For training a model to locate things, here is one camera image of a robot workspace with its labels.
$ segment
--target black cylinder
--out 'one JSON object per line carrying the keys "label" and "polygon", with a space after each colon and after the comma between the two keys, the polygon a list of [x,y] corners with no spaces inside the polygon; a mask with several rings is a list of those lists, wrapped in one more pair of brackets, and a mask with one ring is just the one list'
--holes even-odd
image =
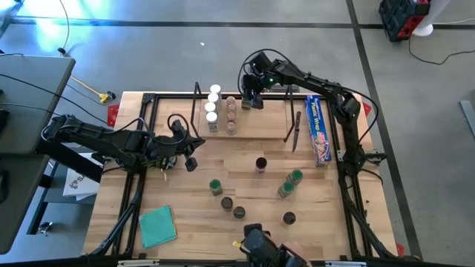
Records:
{"label": "black cylinder", "polygon": [[231,197],[224,197],[221,200],[221,207],[223,207],[225,211],[231,211],[231,209],[232,209],[232,199],[231,199]]}
{"label": "black cylinder", "polygon": [[256,161],[255,161],[255,166],[262,169],[262,168],[266,168],[267,166],[267,159],[266,158],[263,158],[263,157],[260,157],[258,158]]}
{"label": "black cylinder", "polygon": [[291,211],[288,211],[282,216],[282,220],[285,224],[291,225],[295,223],[295,214]]}
{"label": "black cylinder", "polygon": [[243,219],[246,216],[246,210],[241,206],[236,207],[232,213],[236,219]]}

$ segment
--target cable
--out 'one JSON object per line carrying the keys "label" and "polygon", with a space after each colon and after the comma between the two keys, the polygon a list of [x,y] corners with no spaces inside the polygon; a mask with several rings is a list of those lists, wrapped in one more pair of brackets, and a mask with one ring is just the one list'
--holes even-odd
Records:
{"label": "cable", "polygon": [[361,170],[362,170],[362,171],[366,171],[367,173],[372,174],[372,175],[378,177],[378,178],[381,180],[381,184],[383,185],[383,183],[384,183],[384,182],[383,182],[383,178],[382,178],[379,174],[377,174],[377,173],[374,172],[374,171],[370,171],[370,170],[367,170],[367,169],[364,169],[364,168],[362,168]]}
{"label": "cable", "polygon": [[96,100],[94,100],[92,97],[89,97],[89,96],[86,96],[85,94],[79,92],[79,90],[77,90],[76,88],[70,86],[69,84],[66,84],[69,88],[73,89],[74,91],[76,91],[76,93],[80,94],[81,96],[84,96],[85,98],[87,99],[90,99],[91,101],[97,103],[98,105],[105,105],[105,104],[102,104],[101,102],[98,102]]}
{"label": "cable", "polygon": [[61,95],[59,95],[59,94],[57,94],[57,93],[54,93],[54,92],[51,92],[51,91],[46,90],[46,89],[44,89],[44,88],[41,88],[41,87],[39,87],[39,86],[37,86],[37,85],[34,85],[34,84],[31,84],[31,83],[29,83],[29,82],[22,81],[21,79],[14,78],[14,77],[12,77],[12,76],[8,76],[8,75],[1,74],[1,73],[0,73],[0,76],[7,77],[7,78],[12,79],[12,80],[15,80],[15,81],[17,81],[17,82],[24,83],[24,84],[29,85],[29,86],[32,86],[32,87],[34,87],[34,88],[43,90],[44,92],[51,93],[51,94],[53,94],[53,95],[55,95],[55,96],[58,96],[59,98],[62,98],[62,99],[64,99],[64,100],[68,101],[69,103],[71,103],[71,104],[77,106],[79,109],[81,109],[82,111],[86,112],[89,116],[91,116],[91,117],[97,119],[97,120],[100,121],[100,122],[103,122],[104,124],[107,124],[107,122],[105,122],[105,121],[103,121],[102,119],[100,119],[100,118],[94,116],[92,113],[90,113],[89,111],[85,110],[83,107],[81,107],[80,105],[76,104],[75,102],[69,100],[68,98],[66,98],[66,97],[64,97],[64,96],[61,96]]}
{"label": "cable", "polygon": [[66,11],[66,8],[62,3],[62,0],[59,0],[59,3],[61,3],[62,9],[65,11],[66,22],[68,23],[68,34],[66,35],[65,44],[62,46],[62,49],[64,50],[66,48],[66,44],[68,43],[68,39],[69,39],[69,17],[68,17],[68,12]]}
{"label": "cable", "polygon": [[121,169],[122,167],[114,167],[114,168],[110,168],[110,169],[107,169],[107,170],[104,170],[102,171],[101,175],[104,175],[105,173],[109,172],[109,171],[115,171],[115,170],[119,170]]}
{"label": "cable", "polygon": [[134,123],[134,122],[136,122],[136,121],[138,121],[138,120],[142,121],[142,122],[143,122],[143,125],[145,126],[145,129],[147,129],[147,131],[150,132],[150,130],[149,130],[149,128],[148,128],[148,125],[147,125],[147,123],[145,122],[145,120],[142,119],[142,118],[136,118],[136,119],[132,120],[131,122],[129,122],[126,126],[120,128],[119,130],[115,130],[115,131],[108,132],[108,133],[104,133],[104,134],[115,134],[115,133],[118,133],[118,132],[120,132],[120,131],[123,131],[123,130],[126,129],[128,126],[130,126],[132,123]]}
{"label": "cable", "polygon": [[19,56],[23,56],[22,53],[8,53],[8,54],[0,54],[0,56],[13,56],[13,55],[19,55]]}
{"label": "cable", "polygon": [[442,62],[432,62],[432,61],[429,61],[429,60],[424,60],[424,59],[421,59],[420,57],[416,56],[413,54],[413,52],[410,50],[410,40],[412,38],[409,38],[409,44],[407,46],[407,50],[409,51],[409,54],[413,57],[415,57],[416,59],[418,59],[419,61],[422,61],[424,63],[428,63],[428,64],[432,64],[432,65],[442,65],[444,64],[451,56],[456,56],[456,55],[460,55],[460,54],[465,54],[465,53],[473,53],[475,52],[475,50],[467,50],[467,51],[460,51],[460,52],[455,52],[455,53],[452,53],[452,54],[449,54],[447,57],[445,57],[444,60],[442,60]]}
{"label": "cable", "polygon": [[158,141],[159,144],[161,145],[179,145],[181,142],[185,141],[185,139],[188,137],[188,135],[190,135],[190,126],[188,124],[188,121],[185,119],[185,117],[182,115],[182,114],[172,114],[170,116],[168,116],[167,120],[166,120],[166,123],[168,125],[168,129],[171,130],[171,125],[170,125],[170,119],[173,117],[173,116],[178,116],[180,118],[182,118],[183,121],[185,121],[185,125],[186,125],[186,134],[185,136],[180,140],[180,141],[176,141],[176,142],[172,142],[172,143],[164,143],[164,142],[161,142],[161,141]]}
{"label": "cable", "polygon": [[460,22],[437,22],[437,23],[433,23],[434,25],[444,25],[444,24],[458,24],[458,23],[464,23],[464,22],[469,22],[469,21],[472,21],[472,20],[475,20],[475,18],[472,18],[472,19],[464,19]]}
{"label": "cable", "polygon": [[58,113],[54,113],[53,111],[49,111],[49,110],[47,110],[47,109],[39,108],[39,107],[31,106],[31,105],[14,104],[14,103],[0,103],[0,105],[11,105],[11,106],[23,107],[23,108],[34,108],[34,109],[37,109],[37,110],[46,111],[46,112],[48,112],[48,113],[50,113],[50,114],[54,114],[54,115],[57,115],[57,116],[61,116],[61,115],[59,115]]}

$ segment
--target white cylinder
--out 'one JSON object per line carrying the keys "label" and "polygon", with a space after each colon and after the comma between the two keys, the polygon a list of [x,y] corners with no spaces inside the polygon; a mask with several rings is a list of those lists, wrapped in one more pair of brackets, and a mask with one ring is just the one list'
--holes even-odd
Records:
{"label": "white cylinder", "polygon": [[205,111],[206,111],[206,114],[210,113],[210,112],[216,112],[216,105],[212,102],[208,102],[205,104]]}
{"label": "white cylinder", "polygon": [[217,131],[217,114],[215,112],[210,112],[206,114],[206,121],[208,122],[208,128],[211,132]]}
{"label": "white cylinder", "polygon": [[415,36],[428,36],[432,33],[432,23],[436,20],[436,17],[444,10],[445,6],[451,0],[432,0],[430,3],[429,14],[419,23],[416,29],[413,31]]}
{"label": "white cylinder", "polygon": [[211,103],[216,105],[216,114],[219,114],[220,113],[220,106],[218,104],[219,96],[217,95],[217,93],[210,93],[208,95],[208,101],[210,101]]}
{"label": "white cylinder", "polygon": [[217,98],[219,99],[219,101],[217,102],[216,104],[216,108],[218,110],[221,109],[221,86],[219,85],[212,85],[210,88],[209,88],[209,91],[212,92],[212,93],[216,93],[217,94]]}

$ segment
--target black cable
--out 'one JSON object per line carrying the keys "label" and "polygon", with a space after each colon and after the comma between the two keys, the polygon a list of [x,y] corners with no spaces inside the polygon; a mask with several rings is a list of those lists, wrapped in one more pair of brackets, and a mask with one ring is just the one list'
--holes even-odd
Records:
{"label": "black cable", "polygon": [[442,60],[442,62],[432,62],[432,61],[429,61],[429,60],[425,60],[425,59],[421,59],[420,57],[416,56],[413,54],[413,52],[410,50],[410,40],[412,38],[409,38],[409,44],[407,46],[407,50],[409,51],[409,54],[413,57],[415,57],[416,59],[418,59],[419,61],[421,62],[424,62],[424,63],[428,63],[428,64],[432,64],[432,65],[442,65],[444,64],[451,56],[456,56],[456,55],[460,55],[460,54],[464,54],[464,53],[473,53],[475,52],[475,50],[468,50],[468,51],[460,51],[460,52],[455,52],[455,53],[452,53],[452,54],[449,54],[448,56],[445,57],[444,60]]}
{"label": "black cable", "polygon": [[24,83],[24,84],[29,85],[29,86],[32,86],[32,87],[34,87],[34,88],[43,90],[44,92],[51,93],[51,94],[53,94],[53,95],[55,95],[55,96],[58,96],[59,98],[62,98],[62,99],[64,99],[64,100],[68,101],[69,103],[71,103],[71,104],[77,106],[79,109],[81,109],[82,111],[86,112],[89,116],[92,116],[93,118],[97,119],[98,121],[107,124],[107,122],[105,122],[105,121],[101,120],[100,118],[94,116],[92,113],[90,113],[89,111],[85,110],[83,107],[81,107],[80,105],[76,104],[75,102],[72,102],[71,100],[69,100],[68,98],[66,98],[66,97],[64,97],[64,96],[61,96],[61,95],[59,95],[59,94],[57,94],[57,93],[51,92],[51,91],[46,90],[46,89],[44,89],[44,88],[41,88],[41,87],[39,87],[39,86],[37,86],[37,85],[31,84],[31,83],[29,83],[29,82],[22,81],[21,79],[17,79],[17,78],[12,77],[12,76],[8,76],[8,75],[1,74],[1,73],[0,73],[0,76],[7,77],[7,78],[12,79],[12,80],[15,80],[15,81],[17,81],[17,82]]}
{"label": "black cable", "polygon": [[378,178],[381,180],[381,184],[383,185],[383,178],[382,178],[379,174],[377,174],[377,173],[374,172],[374,171],[370,171],[370,170],[367,170],[367,169],[364,169],[364,168],[362,168],[361,170],[362,170],[362,171],[366,171],[367,173],[372,174],[372,175],[378,177]]}
{"label": "black cable", "polygon": [[150,132],[150,129],[148,128],[148,125],[147,125],[147,122],[145,122],[144,119],[142,118],[136,118],[134,120],[132,120],[131,122],[129,122],[126,126],[120,128],[119,130],[115,130],[115,131],[112,131],[112,132],[107,132],[107,133],[104,133],[104,134],[115,134],[115,133],[118,133],[120,131],[123,131],[124,129],[126,129],[128,126],[130,126],[132,123],[136,122],[136,121],[142,121],[143,122],[143,125],[145,126],[145,129],[147,129],[148,132]]}
{"label": "black cable", "polygon": [[13,55],[19,55],[19,56],[23,56],[22,53],[8,53],[8,54],[0,54],[0,56],[13,56]]}
{"label": "black cable", "polygon": [[107,173],[107,172],[109,172],[109,171],[119,170],[120,168],[122,168],[122,167],[114,167],[114,168],[110,168],[110,169],[104,170],[104,171],[102,171],[101,175],[104,175],[105,173]]}
{"label": "black cable", "polygon": [[73,89],[74,91],[76,91],[76,93],[80,94],[81,96],[84,96],[85,98],[88,98],[88,99],[90,99],[91,101],[94,101],[95,103],[97,103],[97,104],[99,104],[99,105],[104,105],[104,104],[102,104],[101,102],[98,102],[98,101],[94,100],[92,97],[86,96],[85,94],[81,93],[79,90],[77,90],[76,88],[70,86],[69,84],[66,84],[66,86],[68,86],[69,88]]}
{"label": "black cable", "polygon": [[23,107],[23,108],[34,108],[34,109],[37,109],[37,110],[46,111],[48,113],[51,113],[51,114],[54,114],[54,115],[57,115],[57,116],[61,116],[58,113],[54,113],[53,111],[49,111],[47,109],[39,108],[39,107],[31,106],[31,105],[14,104],[14,103],[0,103],[0,105],[10,105],[10,106],[15,106],[15,107]]}
{"label": "black cable", "polygon": [[176,142],[172,142],[172,143],[165,143],[165,142],[161,142],[161,141],[157,141],[159,144],[161,145],[179,145],[181,144],[183,141],[185,141],[185,139],[188,137],[188,135],[190,134],[190,126],[188,124],[188,121],[185,119],[185,117],[182,115],[182,114],[172,114],[170,116],[168,116],[167,120],[166,120],[166,123],[168,125],[168,129],[171,130],[171,125],[170,125],[170,119],[173,117],[173,116],[178,116],[180,117],[183,121],[185,121],[185,125],[186,125],[186,134],[185,136],[180,140],[180,141],[176,141]]}

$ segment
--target blue box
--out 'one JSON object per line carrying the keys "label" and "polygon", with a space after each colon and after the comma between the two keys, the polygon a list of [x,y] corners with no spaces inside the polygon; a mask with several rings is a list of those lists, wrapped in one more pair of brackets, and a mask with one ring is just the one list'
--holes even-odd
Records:
{"label": "blue box", "polygon": [[327,129],[321,112],[320,97],[307,96],[304,100],[305,113],[309,125],[310,138],[312,139],[313,152],[315,153],[315,165],[324,167],[332,161],[330,143],[328,142]]}

